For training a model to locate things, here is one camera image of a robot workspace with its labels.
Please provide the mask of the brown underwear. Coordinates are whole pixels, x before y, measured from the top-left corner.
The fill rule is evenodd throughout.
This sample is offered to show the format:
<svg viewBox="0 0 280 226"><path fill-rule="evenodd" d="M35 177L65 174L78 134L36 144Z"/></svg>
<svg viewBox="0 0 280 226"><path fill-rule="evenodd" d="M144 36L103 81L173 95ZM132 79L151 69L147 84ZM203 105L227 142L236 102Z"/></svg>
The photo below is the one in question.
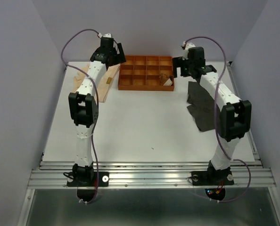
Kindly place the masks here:
<svg viewBox="0 0 280 226"><path fill-rule="evenodd" d="M161 73L159 75L160 84L162 86L171 86L173 84L170 76L168 74Z"/></svg>

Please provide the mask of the orange compartment tray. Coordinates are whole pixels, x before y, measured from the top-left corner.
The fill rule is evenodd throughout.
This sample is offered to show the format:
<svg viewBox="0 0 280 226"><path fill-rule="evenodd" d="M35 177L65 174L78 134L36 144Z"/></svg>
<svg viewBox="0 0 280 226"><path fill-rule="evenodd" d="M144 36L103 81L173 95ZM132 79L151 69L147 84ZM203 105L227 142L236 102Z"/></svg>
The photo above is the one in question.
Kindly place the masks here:
<svg viewBox="0 0 280 226"><path fill-rule="evenodd" d="M126 55L120 66L118 89L129 91L174 91L171 56ZM168 74L171 86L162 86L159 75Z"/></svg>

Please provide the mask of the dark grey underwear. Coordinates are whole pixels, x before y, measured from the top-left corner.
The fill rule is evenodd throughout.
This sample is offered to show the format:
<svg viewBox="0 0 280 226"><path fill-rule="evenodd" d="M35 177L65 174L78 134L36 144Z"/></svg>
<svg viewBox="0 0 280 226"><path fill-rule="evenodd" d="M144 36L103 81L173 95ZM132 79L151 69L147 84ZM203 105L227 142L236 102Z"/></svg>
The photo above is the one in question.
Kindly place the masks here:
<svg viewBox="0 0 280 226"><path fill-rule="evenodd" d="M214 130L214 99L197 82L188 82L187 110L199 131Z"/></svg>

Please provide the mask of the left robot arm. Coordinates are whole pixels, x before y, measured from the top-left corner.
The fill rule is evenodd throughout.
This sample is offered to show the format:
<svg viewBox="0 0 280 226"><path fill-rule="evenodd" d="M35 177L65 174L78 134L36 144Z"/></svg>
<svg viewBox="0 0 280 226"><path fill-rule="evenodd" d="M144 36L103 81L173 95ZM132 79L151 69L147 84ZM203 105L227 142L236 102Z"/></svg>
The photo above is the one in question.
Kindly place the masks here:
<svg viewBox="0 0 280 226"><path fill-rule="evenodd" d="M68 96L70 116L77 131L77 154L72 171L67 174L68 186L95 186L96 183L91 154L93 128L99 115L95 88L110 66L125 62L122 45L118 44L117 52L114 42L110 33L100 38L100 47L90 58L87 75L77 91Z"/></svg>

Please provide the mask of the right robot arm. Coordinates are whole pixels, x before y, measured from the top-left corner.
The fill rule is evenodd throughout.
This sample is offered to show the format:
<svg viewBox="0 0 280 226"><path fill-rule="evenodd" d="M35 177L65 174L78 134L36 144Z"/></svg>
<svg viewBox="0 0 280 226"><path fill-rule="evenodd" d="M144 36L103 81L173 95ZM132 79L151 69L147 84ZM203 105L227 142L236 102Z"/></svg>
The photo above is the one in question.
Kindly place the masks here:
<svg viewBox="0 0 280 226"><path fill-rule="evenodd" d="M218 145L205 171L192 171L194 186L233 185L231 161L239 141L250 129L251 103L241 100L222 81L212 65L206 65L204 49L184 44L184 54L174 57L174 77L177 68L182 77L192 77L214 100L214 123Z"/></svg>

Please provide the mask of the peach underwear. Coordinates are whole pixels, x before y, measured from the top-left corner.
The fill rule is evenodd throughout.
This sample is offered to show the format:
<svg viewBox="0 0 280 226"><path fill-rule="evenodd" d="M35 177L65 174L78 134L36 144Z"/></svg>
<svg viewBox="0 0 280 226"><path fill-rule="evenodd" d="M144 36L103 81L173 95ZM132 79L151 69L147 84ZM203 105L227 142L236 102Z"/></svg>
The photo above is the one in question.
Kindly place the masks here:
<svg viewBox="0 0 280 226"><path fill-rule="evenodd" d="M72 92L78 92L81 95L91 94L96 97L95 84L98 100L104 103L119 69L120 64L110 66L107 69L106 65L99 61L89 62L85 68L78 70L77 75L74 76Z"/></svg>

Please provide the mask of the aluminium right side rail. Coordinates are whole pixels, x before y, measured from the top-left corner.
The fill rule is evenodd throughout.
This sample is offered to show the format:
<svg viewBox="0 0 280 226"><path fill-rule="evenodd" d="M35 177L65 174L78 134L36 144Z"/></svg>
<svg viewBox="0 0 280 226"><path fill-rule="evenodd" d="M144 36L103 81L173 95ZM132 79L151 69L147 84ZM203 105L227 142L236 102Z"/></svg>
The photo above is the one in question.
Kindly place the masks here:
<svg viewBox="0 0 280 226"><path fill-rule="evenodd" d="M239 96L239 91L235 82L234 73L232 71L232 61L226 63L226 68L228 70L229 78L231 80L235 95ZM237 131L246 132L254 159L258 159L260 161L260 156L253 138L253 134L251 132L251 112L252 112L252 104L250 103L250 101L240 99L236 109L236 113L238 113L239 116L236 116L236 118L238 118L239 121L238 124L239 127L241 128L237 129Z"/></svg>

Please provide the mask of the aluminium rail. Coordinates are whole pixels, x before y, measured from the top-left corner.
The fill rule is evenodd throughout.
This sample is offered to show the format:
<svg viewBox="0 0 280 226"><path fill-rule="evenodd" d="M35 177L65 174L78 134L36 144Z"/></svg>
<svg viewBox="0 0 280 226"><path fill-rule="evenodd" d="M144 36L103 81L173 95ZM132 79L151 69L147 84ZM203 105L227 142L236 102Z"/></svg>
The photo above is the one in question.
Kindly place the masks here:
<svg viewBox="0 0 280 226"><path fill-rule="evenodd" d="M68 189L64 172L70 171L69 162L44 161L31 172L29 189ZM231 166L234 185L232 188L275 187L271 169L264 168L259 160L248 164ZM103 181L108 189L187 189L193 188L190 181L192 171L204 171L206 162L102 162L99 173L108 173Z"/></svg>
<svg viewBox="0 0 280 226"><path fill-rule="evenodd" d="M234 73L232 71L232 61L226 63L226 68L228 70L229 78L231 80L235 95L239 96L239 91L235 82ZM241 128L237 129L237 131L246 132L254 159L258 159L260 161L260 156L253 138L253 134L251 132L251 112L252 112L252 104L250 103L250 101L240 99L236 109L236 113L238 113L239 116L236 116L236 118L238 118L239 121L238 124L239 127Z"/></svg>

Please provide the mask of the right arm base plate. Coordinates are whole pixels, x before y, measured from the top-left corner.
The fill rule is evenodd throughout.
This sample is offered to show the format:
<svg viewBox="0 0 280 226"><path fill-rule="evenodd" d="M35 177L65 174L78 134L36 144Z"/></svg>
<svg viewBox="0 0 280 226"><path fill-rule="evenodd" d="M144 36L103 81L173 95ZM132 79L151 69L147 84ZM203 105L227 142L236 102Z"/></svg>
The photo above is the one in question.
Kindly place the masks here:
<svg viewBox="0 0 280 226"><path fill-rule="evenodd" d="M234 180L228 180L231 172L224 173L208 173L207 171L192 171L191 178L194 186L217 186L223 182L224 186L234 185Z"/></svg>

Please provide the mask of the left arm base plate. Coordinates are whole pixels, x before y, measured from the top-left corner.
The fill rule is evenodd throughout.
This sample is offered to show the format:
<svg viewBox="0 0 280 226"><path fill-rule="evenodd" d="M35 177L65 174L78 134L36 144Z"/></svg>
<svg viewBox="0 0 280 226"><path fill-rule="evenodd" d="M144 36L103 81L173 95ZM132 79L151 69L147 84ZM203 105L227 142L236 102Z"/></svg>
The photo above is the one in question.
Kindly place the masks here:
<svg viewBox="0 0 280 226"><path fill-rule="evenodd" d="M93 179L74 178L72 172L64 172L63 175L67 178L68 187L96 187L97 185L98 187L108 187L109 185L109 172L100 172L99 178L94 172Z"/></svg>

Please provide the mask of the aluminium front rail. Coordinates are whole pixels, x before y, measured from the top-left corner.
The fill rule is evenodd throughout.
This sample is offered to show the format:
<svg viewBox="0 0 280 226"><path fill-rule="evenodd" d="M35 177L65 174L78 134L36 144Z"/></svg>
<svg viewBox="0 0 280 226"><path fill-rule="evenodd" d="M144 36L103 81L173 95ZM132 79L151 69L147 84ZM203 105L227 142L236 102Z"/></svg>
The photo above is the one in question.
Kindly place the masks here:
<svg viewBox="0 0 280 226"><path fill-rule="evenodd" d="M29 189L68 189L64 172L70 171L69 162L44 161L31 172ZM264 168L259 160L248 164L231 166L234 185L232 188L275 187L271 169ZM108 173L103 181L108 189L187 189L193 188L190 181L192 171L204 171L206 162L102 162L99 173Z"/></svg>

